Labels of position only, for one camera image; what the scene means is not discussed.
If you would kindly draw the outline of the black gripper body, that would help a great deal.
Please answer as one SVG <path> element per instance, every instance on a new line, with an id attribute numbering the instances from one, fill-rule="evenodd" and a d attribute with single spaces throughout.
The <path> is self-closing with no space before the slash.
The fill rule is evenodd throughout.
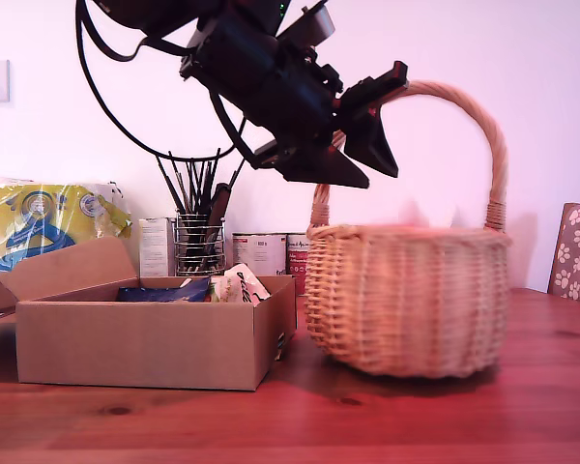
<path id="1" fill-rule="evenodd" d="M 282 144 L 331 144 L 344 153 L 343 129 L 352 115 L 382 107 L 385 96 L 406 89 L 408 67 L 401 61 L 380 76 L 345 89 L 336 70 L 320 66 L 314 51 L 289 41 L 251 32 L 212 32 L 181 63 L 181 76 L 193 77 L 210 92 L 219 120 L 253 168 L 280 169 Z M 230 123 L 221 100 L 240 108 L 274 139 L 257 150 L 245 144 Z"/>

